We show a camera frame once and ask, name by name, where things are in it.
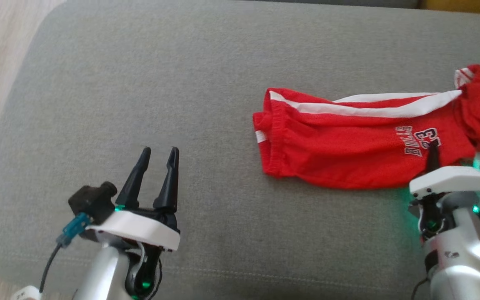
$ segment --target red shorts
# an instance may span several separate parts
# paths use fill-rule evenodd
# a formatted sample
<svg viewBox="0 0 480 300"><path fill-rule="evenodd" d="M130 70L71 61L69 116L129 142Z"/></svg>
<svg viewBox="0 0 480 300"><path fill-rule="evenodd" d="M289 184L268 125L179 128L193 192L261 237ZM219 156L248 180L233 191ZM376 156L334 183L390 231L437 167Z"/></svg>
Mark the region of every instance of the red shorts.
<svg viewBox="0 0 480 300"><path fill-rule="evenodd" d="M480 91L471 90L479 80L480 67L469 66L455 74L458 90L336 101L270 88L263 112L253 115L263 170L328 188L392 188L424 171L433 140L441 165L472 158L480 143Z"/></svg>

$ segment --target gray couch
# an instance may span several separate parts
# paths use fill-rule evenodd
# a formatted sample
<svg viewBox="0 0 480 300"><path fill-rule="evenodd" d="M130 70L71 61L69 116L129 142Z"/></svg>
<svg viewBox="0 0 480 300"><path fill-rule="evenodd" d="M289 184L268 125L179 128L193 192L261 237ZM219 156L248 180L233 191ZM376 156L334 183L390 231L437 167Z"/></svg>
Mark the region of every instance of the gray couch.
<svg viewBox="0 0 480 300"><path fill-rule="evenodd" d="M0 277L38 286L69 196L121 187L146 145L150 206L177 146L181 245L163 256L157 299L406 300L425 270L405 191L269 178L251 114L267 87L446 91L469 63L480 63L480 15L70 0L42 23L0 120ZM72 294L98 247L61 251L47 291Z"/></svg>

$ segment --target white stripe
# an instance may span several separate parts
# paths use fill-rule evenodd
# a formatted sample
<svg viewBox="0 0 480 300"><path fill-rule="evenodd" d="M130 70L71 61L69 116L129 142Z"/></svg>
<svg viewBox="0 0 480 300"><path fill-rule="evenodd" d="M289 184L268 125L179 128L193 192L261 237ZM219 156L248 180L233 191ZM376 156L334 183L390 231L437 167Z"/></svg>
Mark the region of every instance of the white stripe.
<svg viewBox="0 0 480 300"><path fill-rule="evenodd" d="M270 99L284 102L300 113L305 114L335 114L341 116L362 116L380 118L412 118L426 115L433 110L445 106L458 97L462 91L447 91L444 93L423 97L407 105L388 108L355 108L331 103L300 103L286 99L281 94L270 91Z"/></svg>
<svg viewBox="0 0 480 300"><path fill-rule="evenodd" d="M266 134L261 130L255 131L255 135L257 136L257 142L258 143L262 143L267 139Z"/></svg>
<svg viewBox="0 0 480 300"><path fill-rule="evenodd" d="M410 97L420 97L420 96L429 96L436 95L438 93L384 93L384 94L361 94L361 95L352 95L349 97L343 97L333 101L334 103L341 102L377 102L389 99L401 99L401 98L410 98Z"/></svg>
<svg viewBox="0 0 480 300"><path fill-rule="evenodd" d="M474 77L473 72L468 68L462 68L455 71L455 87L458 89L459 87L465 85L466 83L470 83Z"/></svg>

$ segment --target cable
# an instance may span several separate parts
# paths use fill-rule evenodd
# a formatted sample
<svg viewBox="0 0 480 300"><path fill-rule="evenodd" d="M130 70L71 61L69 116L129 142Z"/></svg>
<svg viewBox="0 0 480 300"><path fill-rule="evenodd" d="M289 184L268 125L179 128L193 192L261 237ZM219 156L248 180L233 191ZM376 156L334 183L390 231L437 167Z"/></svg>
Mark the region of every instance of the cable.
<svg viewBox="0 0 480 300"><path fill-rule="evenodd" d="M444 229L445 225L445 219L442 219L442 226L440 226L440 229L438 229L435 233L438 234L439 232L442 232L442 229Z"/></svg>
<svg viewBox="0 0 480 300"><path fill-rule="evenodd" d="M58 243L57 246L55 247L55 250L53 250L53 253L49 257L49 260L47 261L48 263L46 264L46 266L44 268L44 274L42 275L42 281L40 281L40 289L38 289L40 294L42 292L44 292L45 279L48 277L47 272L49 271L49 267L51 266L51 263L53 262L53 259L55 259L55 255L57 255L57 252L59 252L59 250L61 249L62 246L63 246L63 244Z"/></svg>
<svg viewBox="0 0 480 300"><path fill-rule="evenodd" d="M153 298L157 294L158 286L160 285L161 281L162 281L162 261L159 258L158 259L158 281L157 281L157 284L155 285L155 290L149 295L147 300L150 300L151 298Z"/></svg>
<svg viewBox="0 0 480 300"><path fill-rule="evenodd" d="M420 233L422 233L422 231L421 231L421 218L423 217L423 206L419 205L419 207L420 207L420 218L419 218L419 220L417 220L417 222L418 222L417 223L417 227L418 227L417 230Z"/></svg>
<svg viewBox="0 0 480 300"><path fill-rule="evenodd" d="M410 296L410 300L414 300L416 298L416 293L418 292L418 288L420 287L420 285L423 285L427 281L429 281L429 278L425 277L424 279L419 281L419 283L417 283L417 285L412 290L412 295Z"/></svg>

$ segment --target black cable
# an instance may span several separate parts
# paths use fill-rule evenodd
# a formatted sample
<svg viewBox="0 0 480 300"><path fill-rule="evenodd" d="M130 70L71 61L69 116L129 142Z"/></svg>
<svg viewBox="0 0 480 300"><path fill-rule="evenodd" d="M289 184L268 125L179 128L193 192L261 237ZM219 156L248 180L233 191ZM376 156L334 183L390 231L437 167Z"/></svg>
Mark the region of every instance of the black cable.
<svg viewBox="0 0 480 300"><path fill-rule="evenodd" d="M158 281L157 281L157 284L155 285L155 290L151 293L151 295L149 295L147 300L150 300L151 298L153 298L157 294L158 286L160 285L161 281L162 281L162 261L159 258L158 259Z"/></svg>
<svg viewBox="0 0 480 300"><path fill-rule="evenodd" d="M429 278L424 278L422 279L421 281L419 281L419 283L417 283L417 285L414 287L414 289L412 290L412 295L410 296L410 300L414 300L414 298L416 297L416 293L418 292L418 288L420 287L420 285L423 285L424 283L426 283L427 281L429 281Z"/></svg>
<svg viewBox="0 0 480 300"><path fill-rule="evenodd" d="M46 266L44 268L44 274L42 275L42 281L40 281L40 289L38 289L40 294L42 292L44 292L45 279L48 277L47 272L49 271L49 267L51 266L51 263L53 262L53 259L55 258L55 255L57 255L57 252L59 252L59 250L61 249L62 246L63 246L63 244L58 243L57 246L55 247L55 250L53 250L53 253L49 257L49 260L47 261L48 263L46 264Z"/></svg>

